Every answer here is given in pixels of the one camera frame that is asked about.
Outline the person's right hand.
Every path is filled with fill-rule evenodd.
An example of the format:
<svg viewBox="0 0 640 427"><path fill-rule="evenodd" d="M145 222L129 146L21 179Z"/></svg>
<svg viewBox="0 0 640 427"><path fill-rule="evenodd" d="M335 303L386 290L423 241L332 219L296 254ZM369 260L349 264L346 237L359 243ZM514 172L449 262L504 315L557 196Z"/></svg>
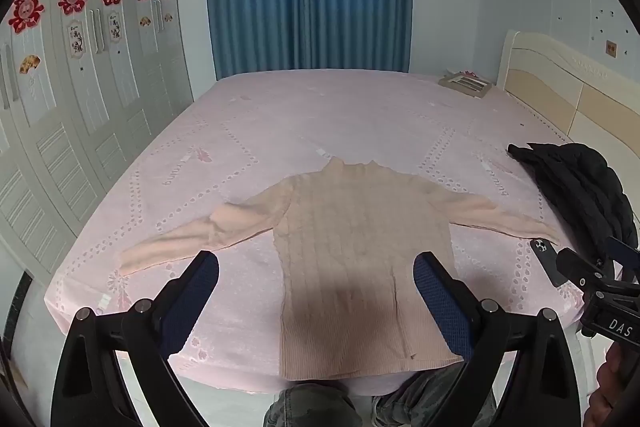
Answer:
<svg viewBox="0 0 640 427"><path fill-rule="evenodd" d="M623 350L619 343L608 348L605 361L597 371L598 387L588 400L588 409L584 416L585 427L601 427L616 410L623 386L620 382L620 365L623 361Z"/></svg>

